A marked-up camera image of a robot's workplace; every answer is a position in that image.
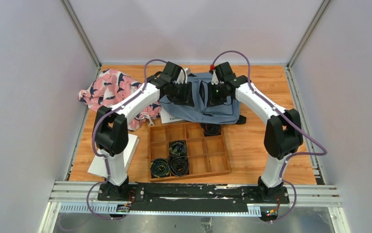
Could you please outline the blue grey backpack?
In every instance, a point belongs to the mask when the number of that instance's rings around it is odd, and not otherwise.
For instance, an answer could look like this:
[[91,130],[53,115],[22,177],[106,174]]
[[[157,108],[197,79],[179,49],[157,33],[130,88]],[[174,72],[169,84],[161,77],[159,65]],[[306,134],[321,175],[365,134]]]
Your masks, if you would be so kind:
[[226,103],[217,106],[207,106],[207,84],[212,80],[209,72],[191,73],[188,82],[192,83],[194,106],[176,105],[167,96],[159,100],[162,110],[172,117],[177,117],[195,123],[209,124],[245,124],[247,118],[240,114],[240,102],[227,97]]

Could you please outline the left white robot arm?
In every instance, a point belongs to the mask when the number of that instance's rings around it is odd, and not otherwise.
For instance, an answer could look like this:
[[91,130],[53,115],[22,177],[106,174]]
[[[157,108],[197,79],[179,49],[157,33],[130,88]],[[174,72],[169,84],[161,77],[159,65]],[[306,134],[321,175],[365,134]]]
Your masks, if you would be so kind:
[[144,83],[129,97],[112,107],[102,106],[97,111],[92,147],[95,155],[102,158],[105,164],[106,177],[102,184],[110,189],[116,200],[124,200],[129,194],[129,178],[124,162],[124,150],[129,142],[128,124],[141,110],[164,96],[175,104],[193,104],[186,70],[169,61],[158,75],[145,77]]

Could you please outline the white paper booklet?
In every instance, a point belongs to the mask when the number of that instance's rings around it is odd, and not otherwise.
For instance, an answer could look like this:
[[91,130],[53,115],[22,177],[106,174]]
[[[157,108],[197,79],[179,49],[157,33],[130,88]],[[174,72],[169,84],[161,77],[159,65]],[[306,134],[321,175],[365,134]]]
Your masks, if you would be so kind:
[[[128,171],[129,169],[135,150],[139,144],[139,139],[137,135],[130,133],[128,134],[128,138],[129,138],[128,145],[126,146],[124,153],[123,153],[124,166],[125,166],[126,171]],[[95,155],[87,172],[92,175],[106,178],[107,171],[106,171],[106,165],[104,162],[104,158]]]

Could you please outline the white furniture book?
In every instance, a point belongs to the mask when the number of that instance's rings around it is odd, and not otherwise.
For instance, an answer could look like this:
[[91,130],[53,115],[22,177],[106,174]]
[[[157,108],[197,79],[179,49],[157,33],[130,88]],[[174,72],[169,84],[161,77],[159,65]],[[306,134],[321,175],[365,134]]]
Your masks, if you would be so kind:
[[164,109],[160,111],[160,119],[162,124],[170,124],[170,123],[178,123],[178,122],[185,122],[184,119],[179,117],[173,116]]

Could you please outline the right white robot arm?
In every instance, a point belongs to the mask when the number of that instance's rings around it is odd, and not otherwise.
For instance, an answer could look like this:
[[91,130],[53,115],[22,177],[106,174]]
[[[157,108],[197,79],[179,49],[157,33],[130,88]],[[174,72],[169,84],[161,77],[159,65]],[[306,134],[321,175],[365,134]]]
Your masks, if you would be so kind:
[[207,85],[207,106],[219,106],[236,100],[248,106],[266,126],[264,147],[266,167],[258,179],[258,198],[271,202],[283,186],[285,160],[303,143],[299,112],[287,110],[259,91],[247,76],[237,76],[228,62],[211,65],[212,80]]

